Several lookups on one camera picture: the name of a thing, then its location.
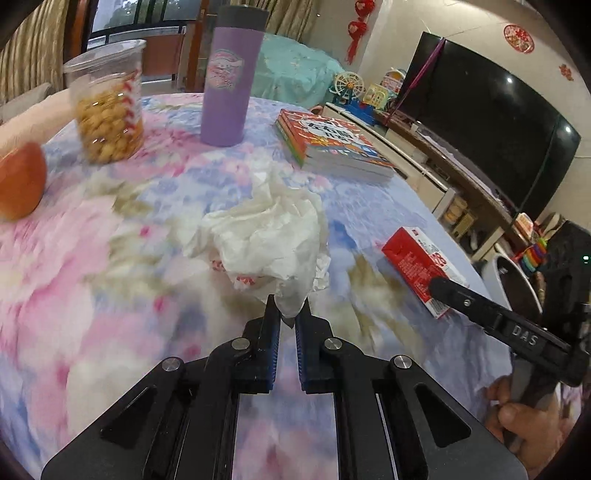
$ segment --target gray bottle lid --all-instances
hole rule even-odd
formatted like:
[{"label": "gray bottle lid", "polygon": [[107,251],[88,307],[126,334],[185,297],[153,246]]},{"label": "gray bottle lid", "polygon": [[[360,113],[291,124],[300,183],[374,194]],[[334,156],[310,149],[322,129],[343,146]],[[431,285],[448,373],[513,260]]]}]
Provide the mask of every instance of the gray bottle lid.
[{"label": "gray bottle lid", "polygon": [[247,28],[265,31],[269,12],[247,5],[224,5],[217,13],[216,27]]}]

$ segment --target beige striped curtain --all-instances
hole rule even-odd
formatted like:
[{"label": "beige striped curtain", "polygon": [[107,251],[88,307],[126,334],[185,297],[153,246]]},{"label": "beige striped curtain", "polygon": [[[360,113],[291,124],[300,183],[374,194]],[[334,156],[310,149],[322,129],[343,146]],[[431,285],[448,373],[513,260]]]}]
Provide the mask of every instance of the beige striped curtain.
[{"label": "beige striped curtain", "polygon": [[312,28],[321,0],[230,0],[269,11],[267,32],[301,41]]},{"label": "beige striped curtain", "polygon": [[63,88],[64,29],[68,0],[45,0],[0,52],[0,104],[51,83]]}]

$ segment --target teal cloth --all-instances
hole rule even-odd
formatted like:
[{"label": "teal cloth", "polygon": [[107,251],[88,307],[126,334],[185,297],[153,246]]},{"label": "teal cloth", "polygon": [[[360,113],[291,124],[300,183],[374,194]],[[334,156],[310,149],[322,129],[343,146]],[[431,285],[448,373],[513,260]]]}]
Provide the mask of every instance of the teal cloth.
[{"label": "teal cloth", "polygon": [[343,67],[322,50],[265,34],[251,96],[312,108],[332,98],[328,88]]}]

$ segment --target fingernail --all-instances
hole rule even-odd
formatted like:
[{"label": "fingernail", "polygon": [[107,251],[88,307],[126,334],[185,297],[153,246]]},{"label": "fingernail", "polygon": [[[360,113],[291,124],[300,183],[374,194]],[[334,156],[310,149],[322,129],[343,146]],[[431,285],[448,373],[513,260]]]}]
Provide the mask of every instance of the fingernail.
[{"label": "fingernail", "polygon": [[517,415],[517,409],[510,405],[505,405],[499,412],[499,421],[503,424],[510,424],[515,420]]}]

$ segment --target metal screw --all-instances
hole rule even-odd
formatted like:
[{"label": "metal screw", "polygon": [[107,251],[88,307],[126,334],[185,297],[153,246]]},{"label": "metal screw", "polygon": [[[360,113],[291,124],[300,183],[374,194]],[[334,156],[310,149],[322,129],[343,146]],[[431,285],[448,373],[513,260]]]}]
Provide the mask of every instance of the metal screw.
[{"label": "metal screw", "polygon": [[178,358],[169,356],[162,362],[162,368],[167,372],[174,372],[181,366],[181,361]]},{"label": "metal screw", "polygon": [[234,350],[245,350],[248,347],[250,347],[251,343],[248,340],[248,338],[244,338],[244,337],[238,337],[236,339],[234,339],[234,341],[232,342],[232,348]]},{"label": "metal screw", "polygon": [[413,361],[406,355],[396,355],[394,357],[394,365],[396,365],[398,368],[410,368],[412,364]]},{"label": "metal screw", "polygon": [[324,341],[324,346],[328,350],[338,350],[343,346],[343,342],[341,342],[338,338],[327,338]]}]

